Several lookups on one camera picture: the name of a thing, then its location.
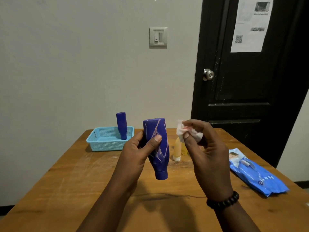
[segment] table top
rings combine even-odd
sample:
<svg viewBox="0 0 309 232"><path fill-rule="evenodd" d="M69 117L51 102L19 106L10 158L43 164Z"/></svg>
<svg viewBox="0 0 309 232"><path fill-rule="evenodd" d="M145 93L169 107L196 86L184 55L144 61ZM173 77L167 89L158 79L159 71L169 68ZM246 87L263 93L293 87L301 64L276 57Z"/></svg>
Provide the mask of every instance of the table top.
<svg viewBox="0 0 309 232"><path fill-rule="evenodd" d="M215 129L229 149L238 148L249 159L280 178L288 193L266 198L231 173L240 203L261 231L308 231L309 194L261 159L223 129ZM176 129L167 129L172 157ZM75 232L107 185L120 151L92 152L87 130L0 221L0 231ZM168 179L155 179L146 161L135 193L129 199L118 232L221 231L216 215L194 175L189 156L170 159Z"/></svg>

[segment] wet wipes packet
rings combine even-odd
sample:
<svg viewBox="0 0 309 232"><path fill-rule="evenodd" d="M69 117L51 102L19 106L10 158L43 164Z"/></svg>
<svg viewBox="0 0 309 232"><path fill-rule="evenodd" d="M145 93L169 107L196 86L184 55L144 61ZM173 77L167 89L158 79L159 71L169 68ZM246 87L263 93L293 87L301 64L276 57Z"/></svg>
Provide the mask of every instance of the wet wipes packet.
<svg viewBox="0 0 309 232"><path fill-rule="evenodd" d="M229 157L230 169L247 185L267 197L271 193L283 193L289 190L279 178L247 159L238 148L229 150Z"/></svg>

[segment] door knob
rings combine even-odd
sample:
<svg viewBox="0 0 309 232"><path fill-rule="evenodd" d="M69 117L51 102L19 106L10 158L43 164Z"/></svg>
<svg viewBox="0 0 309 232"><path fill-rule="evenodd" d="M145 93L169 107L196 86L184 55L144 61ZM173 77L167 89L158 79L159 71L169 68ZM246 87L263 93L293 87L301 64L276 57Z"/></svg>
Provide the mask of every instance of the door knob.
<svg viewBox="0 0 309 232"><path fill-rule="evenodd" d="M203 80L212 80L214 77L214 72L208 68L204 69Z"/></svg>

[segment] paper poster on door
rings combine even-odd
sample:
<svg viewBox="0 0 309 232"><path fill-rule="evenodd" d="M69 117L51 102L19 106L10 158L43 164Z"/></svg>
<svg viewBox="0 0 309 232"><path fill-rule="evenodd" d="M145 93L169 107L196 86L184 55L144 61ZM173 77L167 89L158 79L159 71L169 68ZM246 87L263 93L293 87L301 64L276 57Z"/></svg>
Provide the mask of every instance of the paper poster on door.
<svg viewBox="0 0 309 232"><path fill-rule="evenodd" d="M231 53L261 52L273 0L239 0Z"/></svg>

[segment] yellow object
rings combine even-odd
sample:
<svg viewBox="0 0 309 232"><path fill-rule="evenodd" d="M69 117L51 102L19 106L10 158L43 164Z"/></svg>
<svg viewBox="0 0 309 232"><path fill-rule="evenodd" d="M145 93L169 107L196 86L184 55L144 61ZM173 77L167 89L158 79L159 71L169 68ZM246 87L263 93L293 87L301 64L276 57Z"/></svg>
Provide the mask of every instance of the yellow object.
<svg viewBox="0 0 309 232"><path fill-rule="evenodd" d="M181 153L185 156L187 156L189 154L186 145L184 143L181 143Z"/></svg>
<svg viewBox="0 0 309 232"><path fill-rule="evenodd" d="M182 150L181 142L180 142L180 139L177 138L175 141L174 153L173 153L174 161L180 161L181 150Z"/></svg>

